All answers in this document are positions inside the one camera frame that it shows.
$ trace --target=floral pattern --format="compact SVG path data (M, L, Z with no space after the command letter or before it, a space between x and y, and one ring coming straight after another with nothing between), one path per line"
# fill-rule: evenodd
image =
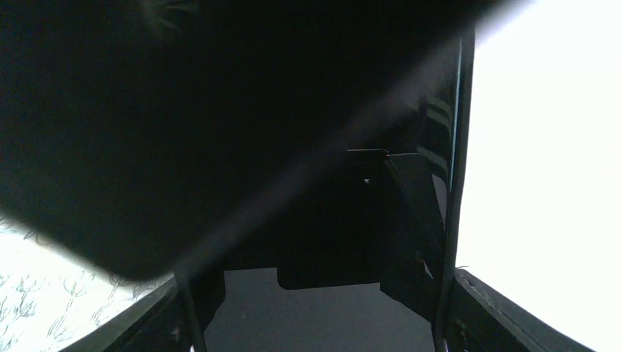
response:
M0 213L0 352L55 352L171 276L131 282L69 255Z

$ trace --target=patterned fabric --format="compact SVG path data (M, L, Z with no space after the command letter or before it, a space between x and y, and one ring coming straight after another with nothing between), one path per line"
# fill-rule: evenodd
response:
M59 351L169 278L102 272L0 214L0 352Z

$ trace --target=blurred black object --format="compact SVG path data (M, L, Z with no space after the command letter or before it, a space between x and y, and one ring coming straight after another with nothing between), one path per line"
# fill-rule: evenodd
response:
M148 1L7 1L0 205L132 279L200 270L437 86L426 59L499 2L203 1L163 37Z

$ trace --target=gray surface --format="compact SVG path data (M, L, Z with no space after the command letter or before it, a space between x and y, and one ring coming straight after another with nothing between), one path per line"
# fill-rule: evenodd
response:
M379 285L288 291L274 268L225 279L227 298L205 332L209 351L433 351L430 323Z

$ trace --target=white background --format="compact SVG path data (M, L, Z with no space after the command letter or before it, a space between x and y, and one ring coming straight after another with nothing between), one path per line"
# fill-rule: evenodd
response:
M622 4L540 0L475 54L457 266L622 351Z

